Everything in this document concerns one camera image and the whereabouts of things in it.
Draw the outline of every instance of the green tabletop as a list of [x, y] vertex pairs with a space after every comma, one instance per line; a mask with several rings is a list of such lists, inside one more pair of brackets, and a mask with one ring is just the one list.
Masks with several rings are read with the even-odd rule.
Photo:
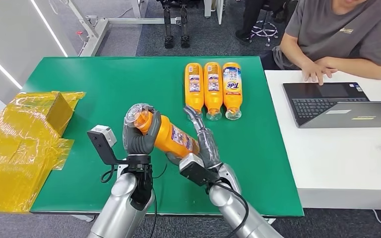
[[[125, 157], [122, 124], [135, 103], [149, 103], [178, 128], [196, 138], [184, 107], [184, 69], [190, 62], [237, 62], [242, 68], [243, 113], [239, 120], [223, 117], [205, 124], [214, 132], [220, 158], [234, 169], [245, 199], [261, 214], [302, 216], [297, 189], [259, 57], [92, 57], [44, 58], [23, 87], [25, 92], [84, 91], [63, 138], [74, 139], [60, 171], [52, 171], [32, 212], [99, 212], [115, 181], [101, 183], [110, 167], [103, 164], [86, 132], [97, 124], [110, 126], [118, 139], [113, 150]], [[155, 149], [153, 176], [168, 162]], [[219, 214], [204, 188], [167, 170], [154, 181], [158, 212]]]

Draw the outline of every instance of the man's hand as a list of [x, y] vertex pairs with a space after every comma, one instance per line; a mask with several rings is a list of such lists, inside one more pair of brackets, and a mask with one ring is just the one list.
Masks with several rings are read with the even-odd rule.
[[332, 74], [337, 72], [334, 68], [327, 68], [326, 66], [317, 62], [308, 62], [301, 67], [303, 72], [303, 79], [308, 81], [309, 78], [312, 82], [319, 82], [319, 85], [323, 85], [323, 75], [326, 74], [328, 78], [332, 78]]

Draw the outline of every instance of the man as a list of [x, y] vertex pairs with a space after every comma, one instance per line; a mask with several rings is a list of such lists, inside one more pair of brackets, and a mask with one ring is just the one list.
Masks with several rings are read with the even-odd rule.
[[300, 0], [264, 69], [301, 69], [323, 84], [337, 70], [381, 79], [381, 0]]

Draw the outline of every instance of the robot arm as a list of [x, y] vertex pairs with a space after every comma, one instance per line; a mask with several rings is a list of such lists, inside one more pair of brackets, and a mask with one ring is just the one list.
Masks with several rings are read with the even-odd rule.
[[115, 157], [112, 146], [116, 143], [116, 138], [109, 127], [98, 125], [87, 133], [103, 162], [112, 166], [112, 173], [115, 165], [127, 165], [113, 185], [88, 238], [132, 237], [154, 201], [149, 154], [160, 130], [161, 115], [153, 108], [151, 110], [154, 116], [146, 135], [124, 123], [124, 148], [128, 153], [125, 160]]
[[266, 220], [240, 195], [241, 189], [232, 168], [221, 163], [211, 130], [200, 116], [185, 107], [191, 118], [200, 146], [199, 156], [187, 155], [179, 164], [180, 174], [199, 186], [207, 185], [209, 198], [218, 207], [224, 219], [234, 229], [228, 236], [240, 238], [282, 238]]

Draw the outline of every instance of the orange bottle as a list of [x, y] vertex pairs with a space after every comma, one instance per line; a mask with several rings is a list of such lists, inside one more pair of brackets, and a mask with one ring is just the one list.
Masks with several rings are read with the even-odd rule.
[[226, 63], [223, 65], [224, 105], [227, 107], [226, 118], [237, 120], [242, 116], [240, 105], [243, 102], [242, 75], [240, 65]]
[[202, 66], [199, 63], [188, 63], [185, 68], [185, 103], [202, 116], [204, 104]]
[[219, 120], [220, 108], [223, 105], [223, 77], [220, 64], [208, 62], [204, 67], [204, 96], [205, 106], [208, 109], [206, 118]]
[[[130, 127], [138, 128], [142, 133], [146, 134], [151, 125], [153, 114], [148, 110], [148, 105], [138, 103], [133, 105], [125, 116], [125, 121]], [[198, 154], [198, 143], [170, 123], [168, 117], [161, 115], [160, 131], [157, 134], [154, 143], [155, 147], [163, 152], [172, 152], [180, 158], [185, 157], [189, 153]]]

